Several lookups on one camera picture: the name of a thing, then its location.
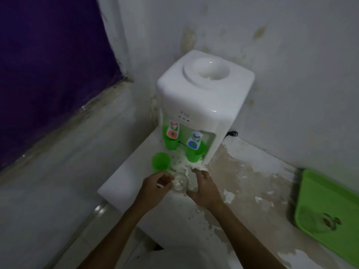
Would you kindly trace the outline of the person's right hand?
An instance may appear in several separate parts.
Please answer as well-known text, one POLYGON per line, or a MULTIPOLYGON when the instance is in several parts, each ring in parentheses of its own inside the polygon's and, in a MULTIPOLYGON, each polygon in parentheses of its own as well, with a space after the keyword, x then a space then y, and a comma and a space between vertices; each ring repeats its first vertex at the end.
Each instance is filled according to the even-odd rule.
POLYGON ((200 207, 209 210, 210 212, 222 207, 224 202, 218 191, 217 186, 209 175, 208 171, 192 169, 196 175, 198 190, 200 193, 200 200, 193 200, 200 207))

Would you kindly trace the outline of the person's left hand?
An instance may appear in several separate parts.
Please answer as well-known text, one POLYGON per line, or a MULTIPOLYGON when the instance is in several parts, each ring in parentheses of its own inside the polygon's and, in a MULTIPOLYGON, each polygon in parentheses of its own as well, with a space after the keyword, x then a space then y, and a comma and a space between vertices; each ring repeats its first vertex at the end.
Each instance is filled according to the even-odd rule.
POLYGON ((167 171, 156 172, 143 180, 136 201, 150 210, 157 206, 169 191, 160 190, 161 182, 169 183, 174 176, 167 171))

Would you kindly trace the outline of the clear drinking glass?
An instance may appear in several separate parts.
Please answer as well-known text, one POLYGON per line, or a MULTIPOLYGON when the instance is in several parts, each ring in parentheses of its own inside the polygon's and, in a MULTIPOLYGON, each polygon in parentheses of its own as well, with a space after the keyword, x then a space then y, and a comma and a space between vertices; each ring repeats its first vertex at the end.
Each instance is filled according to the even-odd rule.
POLYGON ((176 172, 174 174, 174 180, 172 181, 172 183, 172 190, 184 193, 188 189, 189 178, 185 173, 176 172))

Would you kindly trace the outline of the person's right forearm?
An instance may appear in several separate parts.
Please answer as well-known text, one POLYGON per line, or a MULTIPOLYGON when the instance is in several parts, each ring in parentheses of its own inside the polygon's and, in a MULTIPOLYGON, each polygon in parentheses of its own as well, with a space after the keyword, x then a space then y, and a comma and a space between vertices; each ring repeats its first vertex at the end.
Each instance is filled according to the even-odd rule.
POLYGON ((287 269, 240 222, 226 204, 212 203, 208 210, 225 232, 243 269, 287 269))

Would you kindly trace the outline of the person's left forearm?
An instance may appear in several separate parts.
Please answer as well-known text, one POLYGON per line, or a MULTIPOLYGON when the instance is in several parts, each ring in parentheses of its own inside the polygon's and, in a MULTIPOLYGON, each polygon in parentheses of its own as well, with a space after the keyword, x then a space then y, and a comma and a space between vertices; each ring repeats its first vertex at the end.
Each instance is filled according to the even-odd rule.
POLYGON ((77 269, 114 269, 133 230, 151 209, 146 203, 133 203, 77 269))

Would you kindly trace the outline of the green plastic cup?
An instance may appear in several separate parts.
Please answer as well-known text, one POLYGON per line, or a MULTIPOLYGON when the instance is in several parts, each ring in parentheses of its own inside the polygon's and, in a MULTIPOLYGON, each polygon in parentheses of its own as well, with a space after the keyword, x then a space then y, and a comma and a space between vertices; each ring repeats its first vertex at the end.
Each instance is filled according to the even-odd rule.
POLYGON ((169 171, 171 158, 168 153, 159 152, 152 157, 151 164, 155 172, 169 171))

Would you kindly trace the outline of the white drip tray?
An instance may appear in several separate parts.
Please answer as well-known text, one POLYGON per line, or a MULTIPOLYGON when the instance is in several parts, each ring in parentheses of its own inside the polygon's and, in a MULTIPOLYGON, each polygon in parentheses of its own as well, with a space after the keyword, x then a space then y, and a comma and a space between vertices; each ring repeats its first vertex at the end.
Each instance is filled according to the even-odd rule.
POLYGON ((196 163, 190 162, 185 155, 186 149, 171 150, 167 152, 171 159, 170 170, 174 172, 182 172, 187 174, 194 168, 208 171, 207 166, 202 163, 201 159, 196 163))

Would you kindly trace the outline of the green tap with blue label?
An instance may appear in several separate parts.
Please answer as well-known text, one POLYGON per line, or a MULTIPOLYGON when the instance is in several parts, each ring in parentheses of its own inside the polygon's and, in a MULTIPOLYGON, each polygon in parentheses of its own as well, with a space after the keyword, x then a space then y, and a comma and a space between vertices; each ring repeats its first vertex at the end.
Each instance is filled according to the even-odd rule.
POLYGON ((198 162, 204 155, 207 145, 202 140, 203 133, 192 131, 186 143, 186 158, 191 163, 198 162))

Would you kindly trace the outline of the green tap with red label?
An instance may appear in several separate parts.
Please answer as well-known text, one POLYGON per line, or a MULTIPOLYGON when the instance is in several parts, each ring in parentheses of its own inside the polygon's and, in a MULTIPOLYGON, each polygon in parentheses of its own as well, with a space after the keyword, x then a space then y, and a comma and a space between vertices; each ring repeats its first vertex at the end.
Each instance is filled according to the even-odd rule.
POLYGON ((179 145, 180 123, 177 120, 169 119, 162 126, 162 137, 166 149, 174 151, 179 145))

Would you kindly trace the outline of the white water dispenser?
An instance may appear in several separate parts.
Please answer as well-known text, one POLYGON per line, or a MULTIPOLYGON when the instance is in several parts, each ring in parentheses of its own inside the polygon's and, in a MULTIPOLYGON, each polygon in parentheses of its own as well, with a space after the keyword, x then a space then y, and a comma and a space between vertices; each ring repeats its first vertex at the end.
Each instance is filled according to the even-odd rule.
POLYGON ((201 160, 208 164, 230 131, 254 84, 255 74, 233 62, 191 50, 157 81, 161 127, 169 119, 180 123, 179 145, 192 131, 203 133, 207 145, 201 160))

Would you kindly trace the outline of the clear glass on tray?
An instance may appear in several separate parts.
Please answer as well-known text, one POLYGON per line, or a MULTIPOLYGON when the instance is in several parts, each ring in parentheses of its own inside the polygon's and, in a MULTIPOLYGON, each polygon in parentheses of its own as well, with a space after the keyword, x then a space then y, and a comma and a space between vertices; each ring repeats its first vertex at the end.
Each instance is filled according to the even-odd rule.
POLYGON ((342 224, 337 217, 332 217, 327 213, 313 211, 308 207, 300 209, 300 223, 305 230, 314 234, 323 234, 337 230, 342 224))

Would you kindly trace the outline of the green plastic tray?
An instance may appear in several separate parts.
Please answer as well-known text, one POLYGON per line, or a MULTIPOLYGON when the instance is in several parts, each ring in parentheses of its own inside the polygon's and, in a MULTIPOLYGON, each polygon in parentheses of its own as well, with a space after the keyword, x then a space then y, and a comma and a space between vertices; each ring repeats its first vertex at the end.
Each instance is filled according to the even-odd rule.
POLYGON ((312 170, 303 170, 301 175, 295 224, 324 247, 359 268, 359 195, 312 170), (300 223, 302 207, 337 217, 342 224, 328 233, 308 232, 300 223))

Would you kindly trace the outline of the purple curtain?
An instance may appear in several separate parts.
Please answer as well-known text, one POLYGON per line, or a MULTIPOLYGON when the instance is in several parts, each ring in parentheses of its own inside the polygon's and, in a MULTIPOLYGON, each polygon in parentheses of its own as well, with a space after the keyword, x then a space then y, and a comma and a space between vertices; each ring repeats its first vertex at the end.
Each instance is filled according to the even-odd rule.
POLYGON ((0 170, 123 79, 98 0, 0 0, 0 170))

